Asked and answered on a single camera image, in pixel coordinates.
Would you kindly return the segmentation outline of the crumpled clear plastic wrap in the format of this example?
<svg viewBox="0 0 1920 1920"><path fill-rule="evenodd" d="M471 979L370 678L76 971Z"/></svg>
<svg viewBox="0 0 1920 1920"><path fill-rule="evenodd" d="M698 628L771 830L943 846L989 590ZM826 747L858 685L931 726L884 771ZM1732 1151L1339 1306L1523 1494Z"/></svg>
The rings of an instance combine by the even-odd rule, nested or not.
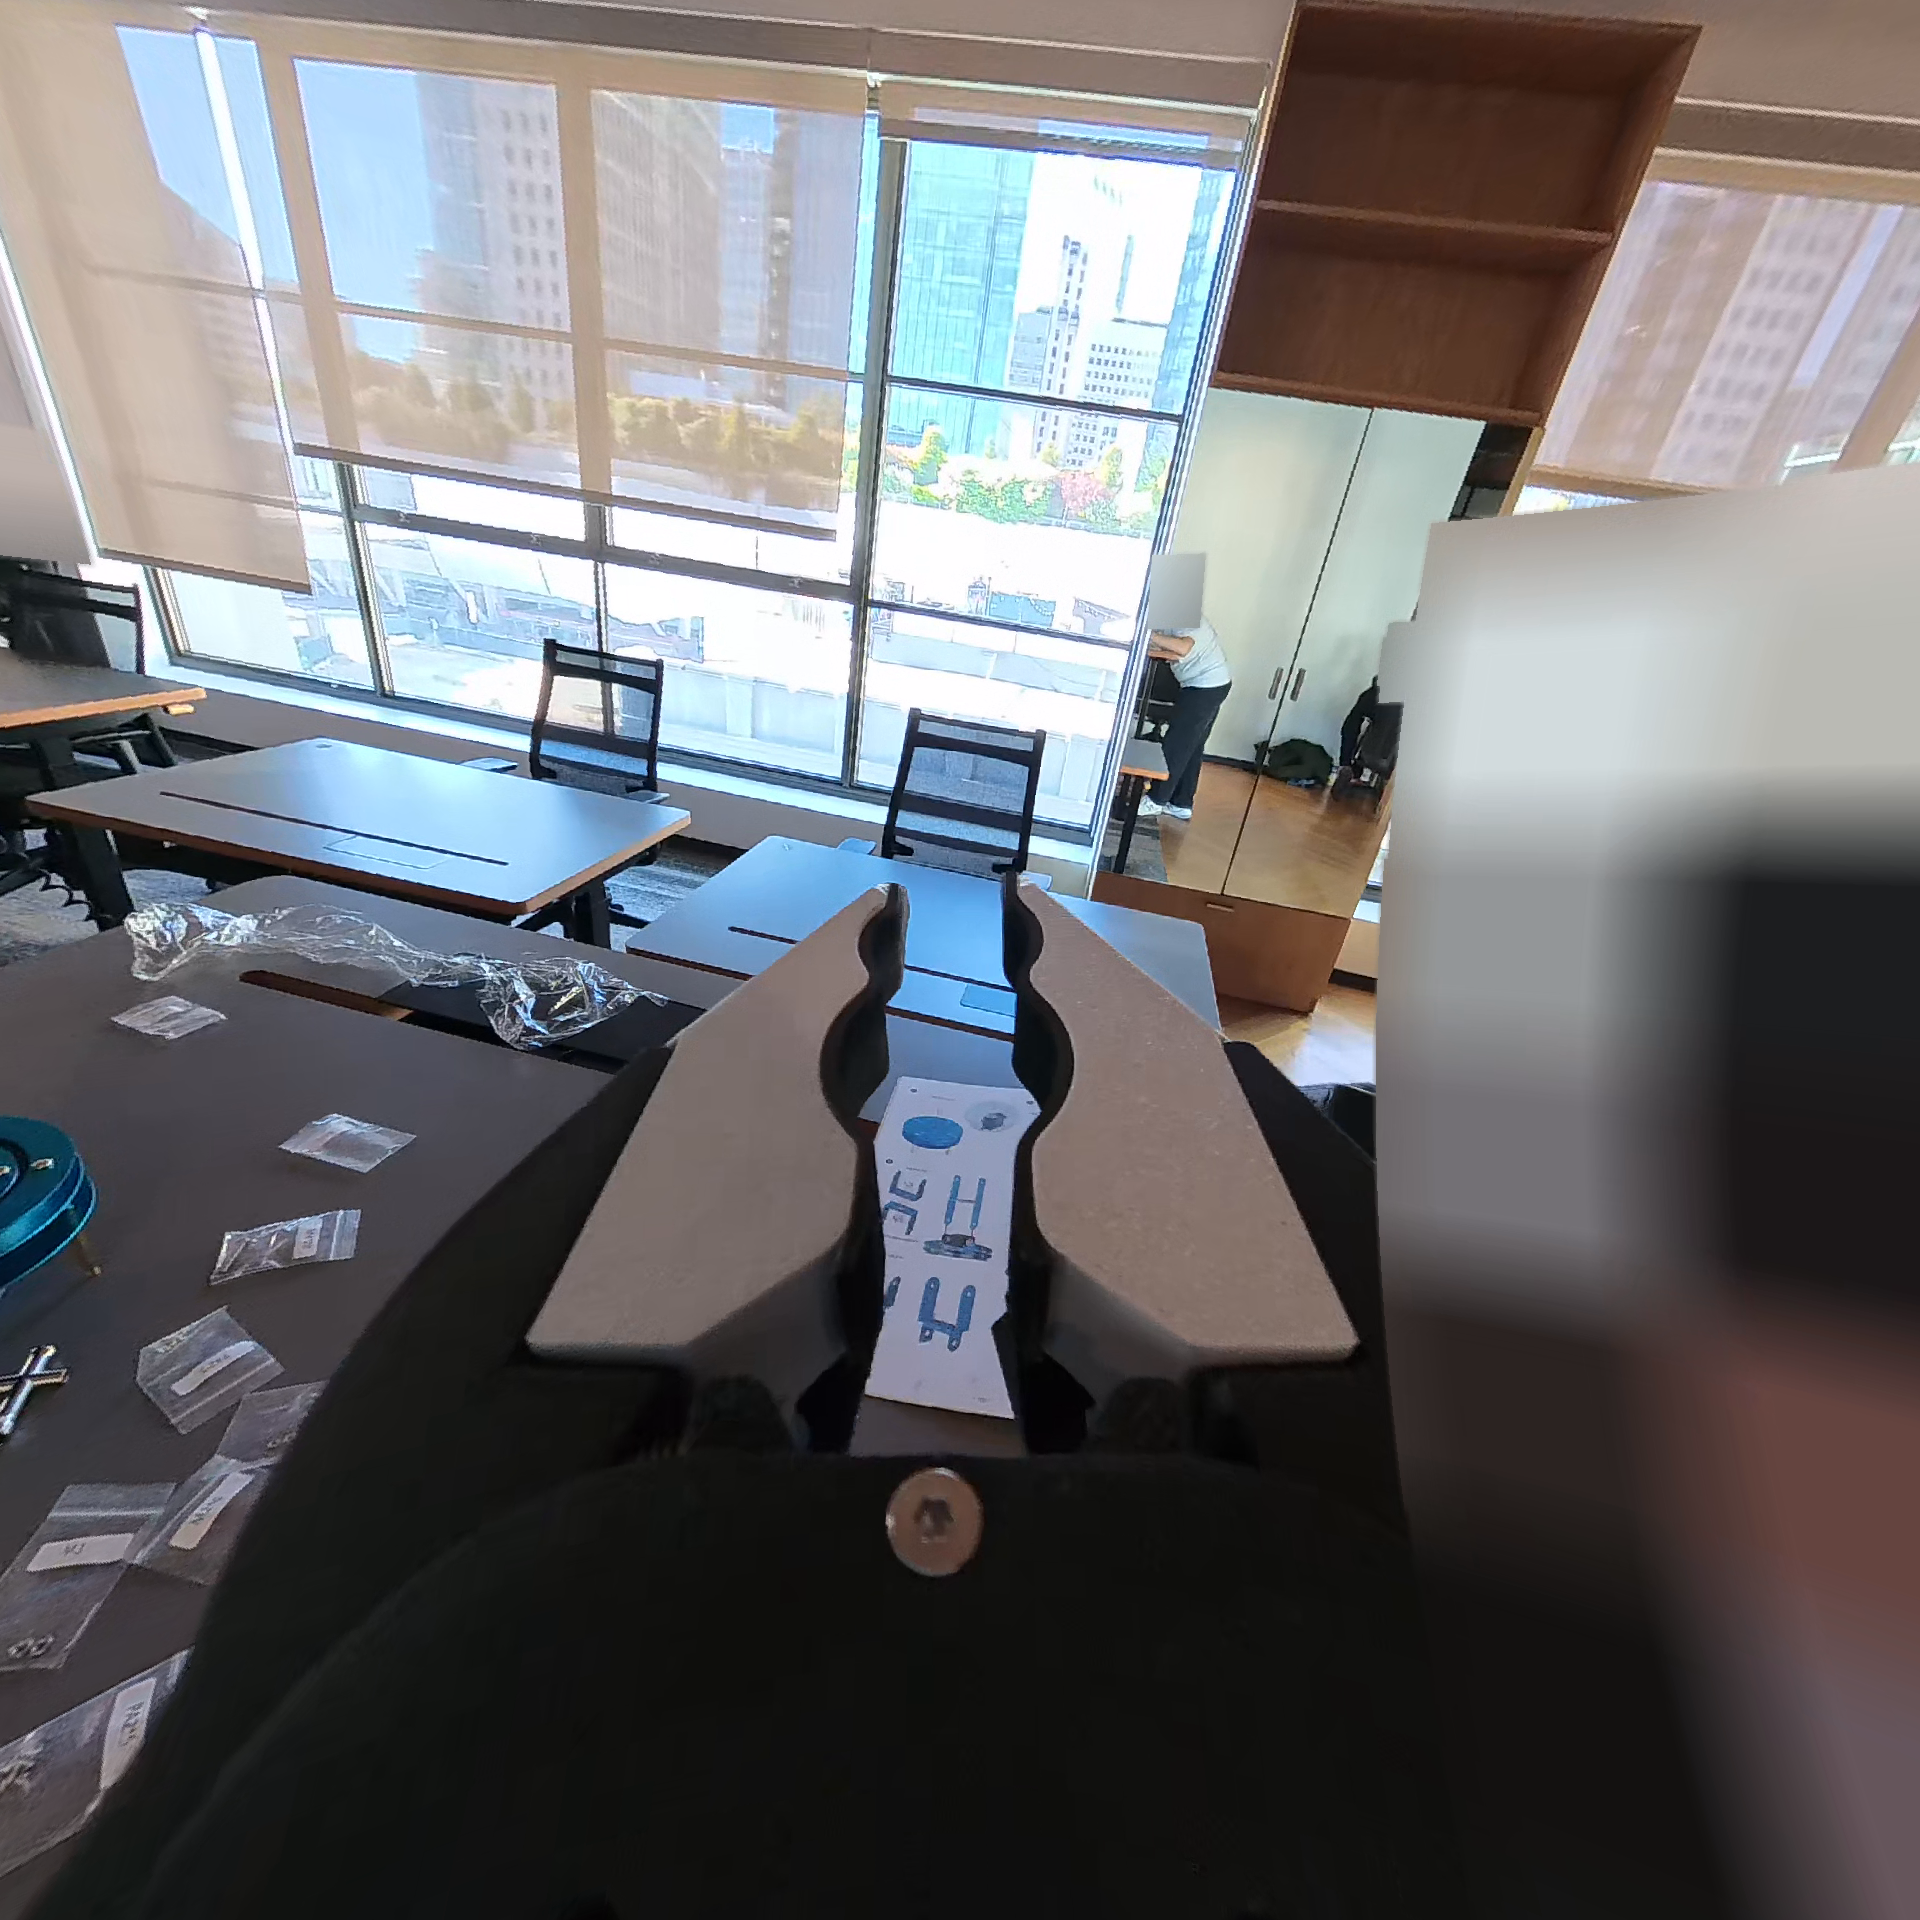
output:
<svg viewBox="0 0 1920 1920"><path fill-rule="evenodd" d="M340 908L284 904L232 914L209 903L149 903L128 917L124 930L133 947L133 973L144 981L201 964L265 970L271 962L306 962L377 976L389 988L471 989L493 1038L515 1050L577 1039L641 1003L667 1006L667 997L589 959L562 958L554 942L539 942L539 954L527 959L429 950Z"/></svg>

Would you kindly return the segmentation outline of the wooden wall shelf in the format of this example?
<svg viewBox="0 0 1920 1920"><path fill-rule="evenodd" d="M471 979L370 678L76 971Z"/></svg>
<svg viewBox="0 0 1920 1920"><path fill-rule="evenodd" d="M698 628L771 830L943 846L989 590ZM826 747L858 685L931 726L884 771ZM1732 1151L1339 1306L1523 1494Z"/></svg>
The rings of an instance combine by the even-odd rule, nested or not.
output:
<svg viewBox="0 0 1920 1920"><path fill-rule="evenodd" d="M1546 426L1698 36L1299 5L1212 384Z"/></svg>

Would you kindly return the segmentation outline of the blue round metal base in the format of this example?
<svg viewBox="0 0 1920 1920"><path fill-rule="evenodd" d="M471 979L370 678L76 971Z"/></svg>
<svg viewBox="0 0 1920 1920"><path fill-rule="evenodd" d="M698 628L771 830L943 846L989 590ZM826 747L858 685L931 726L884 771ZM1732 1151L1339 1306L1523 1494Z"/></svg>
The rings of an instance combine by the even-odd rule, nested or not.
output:
<svg viewBox="0 0 1920 1920"><path fill-rule="evenodd" d="M3 1118L3 1331L26 1327L104 1276L90 1232L99 1186L73 1139L49 1119Z"/></svg>

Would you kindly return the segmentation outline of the dark table wooden edge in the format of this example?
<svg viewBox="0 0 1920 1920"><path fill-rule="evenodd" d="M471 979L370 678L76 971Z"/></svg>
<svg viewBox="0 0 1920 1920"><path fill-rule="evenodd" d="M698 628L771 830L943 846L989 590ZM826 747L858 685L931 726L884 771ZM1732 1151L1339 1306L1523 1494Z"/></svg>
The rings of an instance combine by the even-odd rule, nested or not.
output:
<svg viewBox="0 0 1920 1920"><path fill-rule="evenodd" d="M992 880L768 836L644 927L636 950L754 976L890 880L911 903L893 1012L1009 1039L1016 997L1002 970L1002 890Z"/></svg>
<svg viewBox="0 0 1920 1920"><path fill-rule="evenodd" d="M82 887L114 925L130 912L130 843L189 848L265 872L515 923L580 896L579 938L609 938L599 880L689 828L664 803L482 772L329 736L28 799L72 830Z"/></svg>

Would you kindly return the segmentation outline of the dark grey desk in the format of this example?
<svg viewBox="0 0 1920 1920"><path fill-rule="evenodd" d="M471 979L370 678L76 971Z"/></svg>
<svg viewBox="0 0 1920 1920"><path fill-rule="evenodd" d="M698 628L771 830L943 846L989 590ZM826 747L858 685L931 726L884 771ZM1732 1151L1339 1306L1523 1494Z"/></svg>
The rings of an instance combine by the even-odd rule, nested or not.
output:
<svg viewBox="0 0 1920 1920"><path fill-rule="evenodd" d="M49 1916L1087 1910L1077 1781L1033 1754L1029 1675L975 1647L880 1528L880 1463L671 1450L685 1388L533 1359L523 1331L641 1111L631 1077L297 1010L111 1031L128 942L4 970L4 1109L81 1146L104 1282L24 1288L4 1347L72 1398L4 1466L4 1547L85 1471L172 1479L188 1443L136 1351L213 1243L325 1186L275 1139L345 1098L418 1143L329 1186L370 1253L257 1327L337 1397L196 1621L149 1746Z"/></svg>

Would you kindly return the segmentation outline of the white double-door cabinet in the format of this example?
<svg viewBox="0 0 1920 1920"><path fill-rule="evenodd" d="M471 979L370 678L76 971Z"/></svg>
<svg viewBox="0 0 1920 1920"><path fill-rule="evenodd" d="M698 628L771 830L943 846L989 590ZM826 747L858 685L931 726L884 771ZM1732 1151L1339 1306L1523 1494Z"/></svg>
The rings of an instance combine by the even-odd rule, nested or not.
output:
<svg viewBox="0 0 1920 1920"><path fill-rule="evenodd" d="M1200 615L1233 662L1191 819L1096 880L1104 903L1199 925L1217 991L1308 1015L1345 955L1388 830L1379 812L1259 772L1263 744L1339 730L1410 637L1432 533L1456 515L1483 426L1213 389L1147 622Z"/></svg>

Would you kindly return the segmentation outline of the white blue instruction booklet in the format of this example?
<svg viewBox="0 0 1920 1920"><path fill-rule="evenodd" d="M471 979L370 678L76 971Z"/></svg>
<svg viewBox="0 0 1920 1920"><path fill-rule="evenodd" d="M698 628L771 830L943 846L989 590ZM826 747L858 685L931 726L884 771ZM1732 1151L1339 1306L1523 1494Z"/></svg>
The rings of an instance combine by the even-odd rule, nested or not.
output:
<svg viewBox="0 0 1920 1920"><path fill-rule="evenodd" d="M901 1077L875 1136L883 1319L869 1395L1009 1422L994 1344L1005 1308L1021 1088Z"/></svg>

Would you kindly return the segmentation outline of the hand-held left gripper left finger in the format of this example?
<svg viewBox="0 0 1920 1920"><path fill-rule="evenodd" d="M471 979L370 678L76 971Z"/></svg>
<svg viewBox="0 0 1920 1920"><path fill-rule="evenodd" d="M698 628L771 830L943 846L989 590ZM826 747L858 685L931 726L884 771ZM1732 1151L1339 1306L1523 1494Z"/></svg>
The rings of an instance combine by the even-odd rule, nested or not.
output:
<svg viewBox="0 0 1920 1920"><path fill-rule="evenodd" d="M874 887L676 1036L533 1352L751 1376L817 1450L849 1445L883 1312L858 1118L890 1074L905 927L905 890Z"/></svg>

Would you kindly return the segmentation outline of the scattered small clear parts bags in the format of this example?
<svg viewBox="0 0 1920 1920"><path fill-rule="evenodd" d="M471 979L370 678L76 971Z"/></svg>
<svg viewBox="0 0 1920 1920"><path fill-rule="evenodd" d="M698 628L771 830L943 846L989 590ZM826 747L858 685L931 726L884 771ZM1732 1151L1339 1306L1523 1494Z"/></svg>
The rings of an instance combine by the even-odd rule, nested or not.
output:
<svg viewBox="0 0 1920 1920"><path fill-rule="evenodd" d="M211 1557L264 1498L265 1443L225 1450L259 1388L332 1374L425 1248L409 1155L355 1172L284 1151L329 1112L418 1132L420 1038L241 984L180 1039L111 1015L4 1010L4 1115L67 1132L99 1186L104 1276L4 1332L55 1344L3 1461L4 1742L106 1695L152 1727L143 1678L192 1640Z"/></svg>

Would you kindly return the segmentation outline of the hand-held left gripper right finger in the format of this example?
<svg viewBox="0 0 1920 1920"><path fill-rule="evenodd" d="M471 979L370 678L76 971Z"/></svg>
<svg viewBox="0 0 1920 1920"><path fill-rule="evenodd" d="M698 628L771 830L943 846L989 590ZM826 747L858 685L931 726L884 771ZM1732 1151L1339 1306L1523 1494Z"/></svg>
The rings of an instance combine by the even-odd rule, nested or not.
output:
<svg viewBox="0 0 1920 1920"><path fill-rule="evenodd" d="M1212 1020L1025 877L1002 885L1016 1151L1000 1358L1031 1452L1116 1388L1359 1348Z"/></svg>

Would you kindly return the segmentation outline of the black mesh office chair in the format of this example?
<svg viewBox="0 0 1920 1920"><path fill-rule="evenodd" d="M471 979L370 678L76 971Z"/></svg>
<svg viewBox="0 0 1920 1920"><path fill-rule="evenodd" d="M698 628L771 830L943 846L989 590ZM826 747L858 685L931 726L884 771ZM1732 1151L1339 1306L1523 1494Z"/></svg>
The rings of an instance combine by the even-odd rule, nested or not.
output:
<svg viewBox="0 0 1920 1920"><path fill-rule="evenodd" d="M528 775L623 799L660 803L664 693L665 666L656 653L607 653L544 637Z"/></svg>
<svg viewBox="0 0 1920 1920"><path fill-rule="evenodd" d="M1042 730L913 708L879 854L1000 880L1025 872Z"/></svg>

